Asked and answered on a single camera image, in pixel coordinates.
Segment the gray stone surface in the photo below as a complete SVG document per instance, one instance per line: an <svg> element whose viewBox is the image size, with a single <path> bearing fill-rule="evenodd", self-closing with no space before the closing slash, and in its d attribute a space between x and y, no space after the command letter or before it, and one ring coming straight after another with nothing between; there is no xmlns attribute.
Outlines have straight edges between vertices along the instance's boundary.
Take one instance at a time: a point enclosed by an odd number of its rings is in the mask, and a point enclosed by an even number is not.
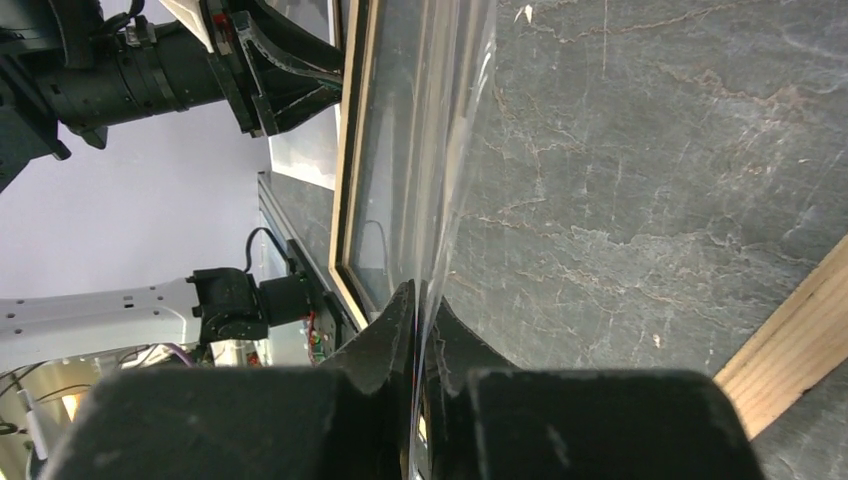
<svg viewBox="0 0 848 480"><path fill-rule="evenodd" d="M714 374L848 227L848 3L499 7L454 309L523 367ZM275 188L326 251L329 192ZM846 419L843 366L755 442L770 478L848 477Z"/></svg>

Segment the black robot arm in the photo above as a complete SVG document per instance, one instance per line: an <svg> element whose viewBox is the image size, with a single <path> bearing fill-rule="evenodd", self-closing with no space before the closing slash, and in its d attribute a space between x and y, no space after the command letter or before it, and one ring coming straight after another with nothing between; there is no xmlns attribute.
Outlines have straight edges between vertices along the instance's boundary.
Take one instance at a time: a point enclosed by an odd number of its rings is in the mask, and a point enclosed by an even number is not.
<svg viewBox="0 0 848 480"><path fill-rule="evenodd" d="M0 191L33 158L70 157L59 122L102 149L110 125L227 100L257 137L341 98L341 51L264 0L202 0L207 45L143 7L104 19L97 0L0 0Z"/></svg>

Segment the wooden strip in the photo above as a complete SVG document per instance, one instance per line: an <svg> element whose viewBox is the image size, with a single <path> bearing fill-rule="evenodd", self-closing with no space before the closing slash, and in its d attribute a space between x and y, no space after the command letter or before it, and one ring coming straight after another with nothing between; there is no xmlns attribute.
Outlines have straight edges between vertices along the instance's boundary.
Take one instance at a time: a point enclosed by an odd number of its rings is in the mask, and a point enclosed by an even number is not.
<svg viewBox="0 0 848 480"><path fill-rule="evenodd" d="M848 236L715 376L756 437L848 358Z"/></svg>

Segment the wooden plank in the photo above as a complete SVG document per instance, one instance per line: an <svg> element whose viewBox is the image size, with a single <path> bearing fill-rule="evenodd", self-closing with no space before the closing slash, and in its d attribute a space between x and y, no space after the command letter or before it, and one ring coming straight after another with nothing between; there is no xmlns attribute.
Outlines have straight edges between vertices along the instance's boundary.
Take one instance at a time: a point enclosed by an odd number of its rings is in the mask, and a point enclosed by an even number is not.
<svg viewBox="0 0 848 480"><path fill-rule="evenodd" d="M848 236L715 376L756 437L848 358Z"/></svg>

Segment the white wall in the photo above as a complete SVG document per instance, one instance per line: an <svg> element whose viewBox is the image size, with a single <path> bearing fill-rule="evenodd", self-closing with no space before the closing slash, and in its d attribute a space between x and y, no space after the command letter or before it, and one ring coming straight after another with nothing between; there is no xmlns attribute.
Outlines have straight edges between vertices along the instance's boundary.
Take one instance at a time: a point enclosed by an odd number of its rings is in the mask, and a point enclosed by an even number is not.
<svg viewBox="0 0 848 480"><path fill-rule="evenodd" d="M106 15L127 1L103 1ZM144 14L171 19L158 2ZM109 131L99 151L41 158L0 193L0 298L110 290L242 266L259 222L267 140L241 135L226 102Z"/></svg>

